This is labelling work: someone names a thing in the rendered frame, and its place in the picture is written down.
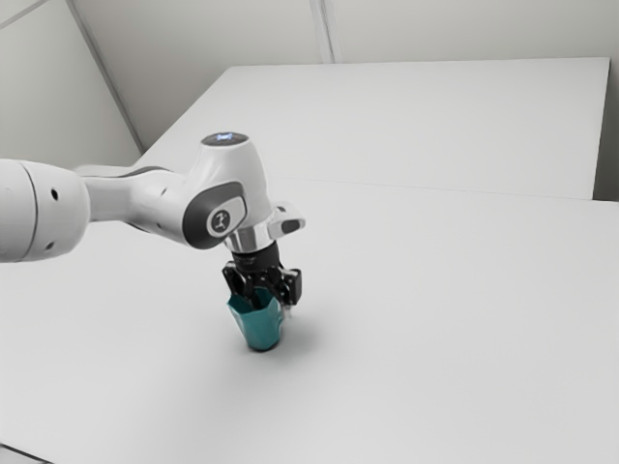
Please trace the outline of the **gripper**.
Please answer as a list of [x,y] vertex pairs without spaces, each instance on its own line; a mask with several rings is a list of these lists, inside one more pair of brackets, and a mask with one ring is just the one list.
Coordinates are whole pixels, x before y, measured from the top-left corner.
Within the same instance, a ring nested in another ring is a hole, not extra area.
[[233,252],[222,274],[231,293],[228,304],[235,309],[258,309],[255,289],[262,287],[276,296],[282,317],[290,318],[303,291],[302,272],[282,265],[277,243],[251,253]]

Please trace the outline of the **teal faceted mug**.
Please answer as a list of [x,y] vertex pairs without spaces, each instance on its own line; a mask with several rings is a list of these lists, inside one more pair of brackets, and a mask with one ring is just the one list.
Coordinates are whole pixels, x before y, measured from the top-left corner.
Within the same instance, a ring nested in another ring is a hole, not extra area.
[[227,306],[251,349],[268,351],[280,342],[283,314],[269,290],[257,287],[252,301],[231,295]]

